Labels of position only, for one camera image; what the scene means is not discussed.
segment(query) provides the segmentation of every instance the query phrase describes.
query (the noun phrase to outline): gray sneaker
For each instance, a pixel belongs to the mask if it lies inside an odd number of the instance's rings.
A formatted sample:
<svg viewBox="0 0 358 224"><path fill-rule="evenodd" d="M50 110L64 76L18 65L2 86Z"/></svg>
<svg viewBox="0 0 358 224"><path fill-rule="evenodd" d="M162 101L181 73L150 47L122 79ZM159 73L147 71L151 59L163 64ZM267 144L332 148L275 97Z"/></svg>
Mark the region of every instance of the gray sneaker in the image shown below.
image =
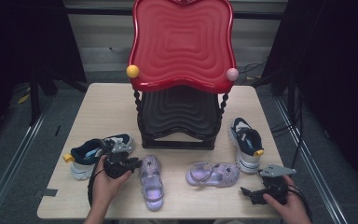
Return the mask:
<svg viewBox="0 0 358 224"><path fill-rule="evenodd" d="M74 178L83 180L91 176L102 147L112 147L111 150L115 152L126 151L131 154L134 150L133 138L123 133L104 139L94 138L81 147L72 148L71 155L75 160L71 164L71 174Z"/></svg>
<svg viewBox="0 0 358 224"><path fill-rule="evenodd" d="M242 118L235 118L228 128L228 138L237 148L236 163L245 173L256 173L264 153L260 134Z"/></svg>

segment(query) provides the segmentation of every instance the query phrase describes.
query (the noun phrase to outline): purple sandal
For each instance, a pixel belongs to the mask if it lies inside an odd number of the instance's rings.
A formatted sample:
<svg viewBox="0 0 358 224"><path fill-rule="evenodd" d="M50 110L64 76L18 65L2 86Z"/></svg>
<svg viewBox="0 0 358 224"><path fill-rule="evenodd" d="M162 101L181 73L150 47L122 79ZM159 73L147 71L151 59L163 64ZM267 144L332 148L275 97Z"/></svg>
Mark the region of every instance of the purple sandal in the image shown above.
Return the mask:
<svg viewBox="0 0 358 224"><path fill-rule="evenodd" d="M164 188L161 181L161 166L156 156L147 155L142 160L140 177L142 193L145 198L146 207L150 211L158 211L164 204Z"/></svg>
<svg viewBox="0 0 358 224"><path fill-rule="evenodd" d="M240 169L234 163L212 166L209 162L197 162L186 174L187 183L191 186L227 188L237 183L239 178Z"/></svg>

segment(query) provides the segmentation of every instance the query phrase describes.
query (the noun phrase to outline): shoe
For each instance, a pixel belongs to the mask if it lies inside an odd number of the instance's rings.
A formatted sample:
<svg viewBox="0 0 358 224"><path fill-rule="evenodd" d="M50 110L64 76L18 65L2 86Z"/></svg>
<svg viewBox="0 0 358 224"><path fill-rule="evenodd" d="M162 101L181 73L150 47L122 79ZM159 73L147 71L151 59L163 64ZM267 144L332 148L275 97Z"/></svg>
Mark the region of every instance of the shoe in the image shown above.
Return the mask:
<svg viewBox="0 0 358 224"><path fill-rule="evenodd" d="M142 160L139 176L146 207L150 211L158 211L164 204L164 188L161 181L161 165L156 156L147 155Z"/></svg>
<svg viewBox="0 0 358 224"><path fill-rule="evenodd" d="M214 186L228 188L235 185L240 178L240 169L234 163L197 162L186 174L186 181L191 186Z"/></svg>
<svg viewBox="0 0 358 224"><path fill-rule="evenodd" d="M254 174L264 153L260 134L242 118L235 118L228 128L228 138L237 148L236 163L245 173Z"/></svg>
<svg viewBox="0 0 358 224"><path fill-rule="evenodd" d="M65 161L72 161L71 174L75 179L84 180L92 175L95 162L98 160L101 149L109 147L115 152L126 151L131 154L134 150L133 138L126 134L118 134L104 139L94 138L81 147L74 147L70 155L64 155Z"/></svg>

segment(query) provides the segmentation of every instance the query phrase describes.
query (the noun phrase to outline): human hand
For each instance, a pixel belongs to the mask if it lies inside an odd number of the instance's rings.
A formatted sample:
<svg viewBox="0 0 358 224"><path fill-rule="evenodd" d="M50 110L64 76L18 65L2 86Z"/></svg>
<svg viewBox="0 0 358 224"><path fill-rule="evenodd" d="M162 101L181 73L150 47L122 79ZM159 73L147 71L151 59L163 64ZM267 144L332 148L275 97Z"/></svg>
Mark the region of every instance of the human hand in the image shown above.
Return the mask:
<svg viewBox="0 0 358 224"><path fill-rule="evenodd" d="M131 171L128 171L117 179L109 177L103 170L105 158L105 155L101 156L95 169L95 179L92 186L92 205L84 223L103 223L109 204L116 197L120 187L131 175Z"/></svg>
<svg viewBox="0 0 358 224"><path fill-rule="evenodd" d="M283 178L285 179L287 185L289 185L289 189L296 190L293 187L290 187L290 185L294 186L295 182L289 176L284 175ZM263 198L271 207L277 210L283 220L285 220L288 224L311 223L307 216L304 204L293 192L289 191L287 193L287 204L285 205L280 204L269 194L263 194Z"/></svg>
<svg viewBox="0 0 358 224"><path fill-rule="evenodd" d="M106 156L102 156L98 167L95 170L94 185L92 187L92 203L107 204L109 205L118 193L121 185L126 182L131 175L131 171L126 172L124 175L117 179L109 177L103 171L103 161Z"/></svg>

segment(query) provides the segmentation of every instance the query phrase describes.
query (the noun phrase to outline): table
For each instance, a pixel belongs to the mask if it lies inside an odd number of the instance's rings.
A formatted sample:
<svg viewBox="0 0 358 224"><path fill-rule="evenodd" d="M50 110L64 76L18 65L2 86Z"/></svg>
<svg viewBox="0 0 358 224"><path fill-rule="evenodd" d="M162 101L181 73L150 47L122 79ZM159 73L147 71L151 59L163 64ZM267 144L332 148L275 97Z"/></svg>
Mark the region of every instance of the table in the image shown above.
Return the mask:
<svg viewBox="0 0 358 224"><path fill-rule="evenodd" d="M282 165L281 157L269 130L255 89L234 86L228 95L222 127L216 137L214 150L144 149L136 122L136 104L130 84L94 83L89 86L76 120L58 158L48 183L48 189L57 189L55 197L43 197L37 210L41 218L85 218L90 210L86 181L74 179L70 163L62 155L92 138L128 133L133 136L135 150L131 157L142 159L154 154L161 163L164 185L164 205L157 212L149 211L141 193L138 169L122 186L112 201L106 218L277 218L279 215L268 205L252 205L241 194L240 187L249 190L263 189L261 177L241 172L239 182L231 188L192 187L186 183L186 172L198 161L235 162L236 148L227 137L229 124L236 117L244 118L262 137L265 154L260 168L269 163ZM185 139L176 133L170 138Z"/></svg>

